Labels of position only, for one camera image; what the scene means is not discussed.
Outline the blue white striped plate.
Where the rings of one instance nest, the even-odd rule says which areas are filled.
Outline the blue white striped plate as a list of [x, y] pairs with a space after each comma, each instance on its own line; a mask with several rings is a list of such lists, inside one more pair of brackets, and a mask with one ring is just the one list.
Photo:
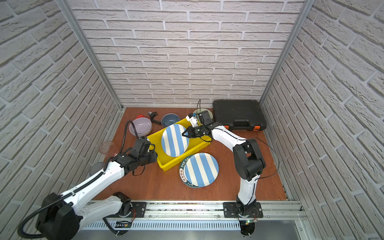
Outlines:
[[189, 147], [189, 139], [182, 136], [185, 127], [173, 124], [165, 128], [162, 134], [163, 151], [170, 157], [176, 158], [183, 155]]

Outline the green rimmed white plate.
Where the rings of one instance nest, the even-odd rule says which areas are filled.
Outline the green rimmed white plate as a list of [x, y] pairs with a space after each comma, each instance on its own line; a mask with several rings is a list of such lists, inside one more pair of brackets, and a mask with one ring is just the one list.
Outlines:
[[180, 166], [179, 166], [179, 174], [180, 174], [180, 178], [181, 178], [182, 182], [183, 182], [186, 186], [188, 186], [188, 187], [190, 187], [190, 188], [193, 188], [193, 189], [198, 189], [199, 187], [193, 185], [192, 183], [190, 183], [190, 182], [187, 180], [186, 175], [185, 175], [185, 167], [186, 167], [186, 165], [187, 165], [188, 160], [189, 160], [191, 157], [192, 157], [192, 155], [190, 155], [190, 156], [186, 157], [184, 160], [182, 160], [182, 162], [181, 162], [181, 164], [180, 164]]

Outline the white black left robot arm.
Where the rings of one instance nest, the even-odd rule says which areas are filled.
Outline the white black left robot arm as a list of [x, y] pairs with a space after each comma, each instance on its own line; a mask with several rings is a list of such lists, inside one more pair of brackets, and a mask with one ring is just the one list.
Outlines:
[[117, 155], [106, 169], [98, 171], [78, 186], [61, 195], [48, 195], [36, 222], [37, 230], [48, 240], [70, 240], [79, 230], [102, 218], [112, 215], [126, 217], [135, 213], [131, 199], [121, 192], [97, 203], [89, 204], [89, 201], [137, 167], [156, 162], [157, 156], [155, 150], [144, 154], [131, 151], [127, 155]]

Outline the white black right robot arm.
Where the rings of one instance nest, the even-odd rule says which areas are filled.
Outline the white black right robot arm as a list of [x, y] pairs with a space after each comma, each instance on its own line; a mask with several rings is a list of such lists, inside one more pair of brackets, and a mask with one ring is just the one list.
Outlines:
[[255, 139], [237, 136], [218, 123], [197, 127], [190, 126], [182, 133], [182, 136], [192, 139], [209, 136], [231, 150], [234, 154], [236, 171], [241, 178], [236, 203], [238, 213], [246, 215], [249, 211], [257, 208], [257, 183], [266, 163]]

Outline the pale green ceramic bowl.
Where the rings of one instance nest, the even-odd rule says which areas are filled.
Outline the pale green ceramic bowl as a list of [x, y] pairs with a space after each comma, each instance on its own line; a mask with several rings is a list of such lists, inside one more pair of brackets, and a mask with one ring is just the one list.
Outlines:
[[201, 112], [208, 112], [210, 118], [211, 118], [211, 119], [214, 118], [213, 113], [212, 113], [210, 110], [208, 110], [208, 109], [204, 109], [204, 108], [202, 108], [202, 109], [196, 109], [193, 113], [194, 113], [194, 114], [199, 114], [199, 113], [201, 113]]

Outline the dark blue glazed bowl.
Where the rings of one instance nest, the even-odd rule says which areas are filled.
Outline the dark blue glazed bowl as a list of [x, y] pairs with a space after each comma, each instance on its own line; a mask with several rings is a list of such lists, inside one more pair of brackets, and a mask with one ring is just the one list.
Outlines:
[[163, 127], [166, 128], [170, 125], [177, 123], [178, 121], [180, 121], [180, 117], [177, 114], [168, 113], [162, 117], [161, 124], [163, 125]]

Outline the clear pink plastic cup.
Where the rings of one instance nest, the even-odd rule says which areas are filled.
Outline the clear pink plastic cup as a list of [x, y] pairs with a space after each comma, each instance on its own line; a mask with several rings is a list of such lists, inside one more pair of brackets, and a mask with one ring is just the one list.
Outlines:
[[99, 153], [102, 154], [105, 159], [113, 158], [120, 152], [120, 148], [112, 141], [103, 142], [99, 147]]

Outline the lavender ceramic bowl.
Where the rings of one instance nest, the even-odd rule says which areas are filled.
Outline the lavender ceramic bowl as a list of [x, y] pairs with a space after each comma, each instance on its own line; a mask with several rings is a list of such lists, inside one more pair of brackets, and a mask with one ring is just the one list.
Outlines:
[[137, 118], [132, 122], [136, 128], [136, 132], [134, 127], [132, 126], [132, 123], [129, 123], [129, 131], [133, 136], [136, 136], [136, 133], [137, 133], [139, 138], [145, 137], [145, 136], [148, 136], [152, 131], [152, 122], [148, 118], [145, 118], [145, 117]]

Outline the black plastic tool case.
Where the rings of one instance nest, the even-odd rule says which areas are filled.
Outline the black plastic tool case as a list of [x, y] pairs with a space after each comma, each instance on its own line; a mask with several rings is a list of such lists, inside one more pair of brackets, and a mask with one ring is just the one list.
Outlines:
[[215, 100], [215, 120], [228, 130], [263, 131], [267, 127], [260, 104], [256, 100]]

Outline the black handled tool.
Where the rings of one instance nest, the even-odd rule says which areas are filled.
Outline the black handled tool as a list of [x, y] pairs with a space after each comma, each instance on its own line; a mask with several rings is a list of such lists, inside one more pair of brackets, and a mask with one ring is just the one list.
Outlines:
[[155, 123], [157, 125], [162, 125], [160, 121], [155, 120], [155, 117], [158, 115], [158, 112], [148, 112], [148, 115], [152, 123]]

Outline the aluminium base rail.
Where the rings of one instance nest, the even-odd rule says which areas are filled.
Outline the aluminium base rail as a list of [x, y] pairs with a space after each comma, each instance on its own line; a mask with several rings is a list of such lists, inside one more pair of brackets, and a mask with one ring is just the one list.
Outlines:
[[136, 216], [108, 217], [115, 231], [235, 231], [265, 221], [305, 221], [298, 201], [260, 201], [251, 213], [241, 216], [235, 202], [142, 201], [134, 202]]

